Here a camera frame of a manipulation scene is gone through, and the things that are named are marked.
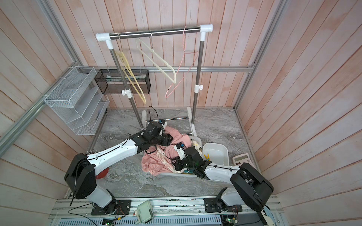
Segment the dinosaur print cream garment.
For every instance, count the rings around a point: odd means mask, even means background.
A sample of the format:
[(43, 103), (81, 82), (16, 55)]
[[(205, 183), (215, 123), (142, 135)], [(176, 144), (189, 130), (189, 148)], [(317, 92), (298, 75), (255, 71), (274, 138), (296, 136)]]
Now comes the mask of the dinosaur print cream garment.
[(200, 156), (203, 155), (202, 146), (197, 141), (192, 141), (192, 145), (195, 147)]

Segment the floral pink white garment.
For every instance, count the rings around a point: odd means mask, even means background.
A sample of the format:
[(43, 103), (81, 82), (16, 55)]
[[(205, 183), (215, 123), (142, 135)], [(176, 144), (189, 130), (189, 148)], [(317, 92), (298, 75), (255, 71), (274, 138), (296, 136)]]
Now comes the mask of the floral pink white garment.
[(156, 156), (159, 162), (163, 165), (163, 168), (166, 169), (166, 172), (183, 173), (183, 168), (179, 171), (176, 170), (176, 167), (173, 165), (173, 163), (175, 163), (174, 159), (179, 157), (178, 153), (174, 149), (174, 145), (168, 147), (156, 146)]

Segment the pink jacket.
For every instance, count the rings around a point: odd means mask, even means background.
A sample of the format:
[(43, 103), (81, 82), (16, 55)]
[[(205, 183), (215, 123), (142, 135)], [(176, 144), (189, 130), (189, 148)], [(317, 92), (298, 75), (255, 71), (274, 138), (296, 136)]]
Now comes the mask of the pink jacket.
[(173, 165), (172, 159), (179, 157), (179, 154), (174, 149), (178, 143), (182, 143), (186, 148), (192, 146), (191, 140), (188, 135), (182, 135), (178, 130), (166, 126), (165, 133), (173, 137), (171, 145), (150, 147), (147, 153), (144, 154), (141, 160), (141, 169), (148, 172), (153, 176), (161, 173), (183, 173), (186, 169), (182, 166), (181, 171), (177, 171)]

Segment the yellow-green plastic hanger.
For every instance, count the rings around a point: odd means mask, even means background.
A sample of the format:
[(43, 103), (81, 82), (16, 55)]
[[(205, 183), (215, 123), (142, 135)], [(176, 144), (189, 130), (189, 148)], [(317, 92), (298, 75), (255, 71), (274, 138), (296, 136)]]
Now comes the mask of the yellow-green plastic hanger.
[(131, 70), (134, 63), (141, 63), (143, 65), (143, 58), (138, 53), (137, 47), (139, 46), (136, 41), (128, 41), (128, 38), (122, 33), (118, 33), (115, 36), (115, 40), (119, 43), (119, 51), (114, 50), (114, 62), (117, 69), (122, 73), (124, 79), (124, 85), (130, 82), (130, 85), (135, 89), (137, 93), (137, 100), (142, 101), (141, 106), (145, 106), (147, 101), (143, 91), (140, 88), (139, 83), (136, 81), (136, 77)]

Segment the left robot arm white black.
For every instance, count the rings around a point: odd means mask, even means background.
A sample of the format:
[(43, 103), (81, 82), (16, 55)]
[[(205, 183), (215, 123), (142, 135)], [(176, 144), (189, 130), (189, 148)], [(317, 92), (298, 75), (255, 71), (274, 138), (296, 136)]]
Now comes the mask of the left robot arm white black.
[(130, 156), (137, 155), (156, 145), (169, 145), (172, 141), (165, 132), (166, 122), (150, 122), (147, 127), (127, 139), (104, 151), (85, 155), (76, 155), (64, 177), (75, 199), (87, 199), (101, 208), (109, 207), (115, 198), (105, 188), (97, 184), (96, 176), (111, 165)]

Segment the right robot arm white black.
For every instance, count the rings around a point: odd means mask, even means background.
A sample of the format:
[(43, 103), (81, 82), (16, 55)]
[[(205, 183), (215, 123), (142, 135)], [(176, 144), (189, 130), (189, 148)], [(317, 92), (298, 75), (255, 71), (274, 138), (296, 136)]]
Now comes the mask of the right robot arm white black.
[(179, 143), (174, 149), (179, 154), (179, 157), (172, 159), (176, 169), (186, 169), (198, 178), (232, 185), (231, 188), (223, 188), (217, 196), (218, 211), (244, 203), (258, 214), (263, 225), (275, 225), (264, 210), (274, 187), (251, 164), (243, 163), (235, 167), (217, 165), (204, 160), (194, 146), (186, 148)]

